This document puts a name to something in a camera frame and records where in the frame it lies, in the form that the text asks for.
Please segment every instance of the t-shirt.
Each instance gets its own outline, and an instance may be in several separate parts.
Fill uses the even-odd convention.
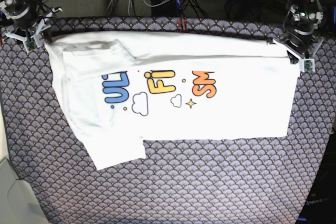
[[[59,104],[97,169],[146,158],[143,140],[287,134],[300,71],[278,45],[99,31],[46,48]]]

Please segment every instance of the patterned fabric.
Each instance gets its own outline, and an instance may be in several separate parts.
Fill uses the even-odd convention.
[[[190,33],[282,35],[223,20],[187,25]],[[59,19],[52,30],[179,29],[178,19],[163,17]],[[9,39],[0,50],[0,88],[10,160],[51,223],[295,223],[335,117],[335,51],[326,38],[317,72],[299,78],[287,137],[145,142],[148,159],[98,172],[56,100],[48,54],[27,54]]]

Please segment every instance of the orange letter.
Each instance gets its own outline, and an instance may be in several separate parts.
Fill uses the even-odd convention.
[[[198,76],[197,79],[194,80],[195,85],[207,85],[207,84],[215,84],[215,80],[208,80],[209,75],[208,73],[213,72],[204,72],[204,71],[193,71],[193,75]]]
[[[208,98],[212,98],[212,97],[215,96],[215,94],[216,94],[216,92],[217,92],[216,87],[213,86],[213,85],[210,85],[210,84],[203,86],[201,89],[199,89],[199,88],[200,88],[200,85],[195,85],[195,86],[193,87],[193,94],[194,94],[195,96],[197,96],[197,97],[200,97],[200,96],[203,95],[206,91],[210,91],[210,92],[206,95],[206,97],[208,97]]]

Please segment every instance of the star graphic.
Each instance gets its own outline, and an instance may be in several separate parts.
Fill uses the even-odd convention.
[[[190,106],[190,109],[192,109],[193,105],[195,105],[195,104],[197,104],[197,103],[193,102],[193,100],[190,99],[190,102],[188,102],[188,103],[186,103],[186,104]]]

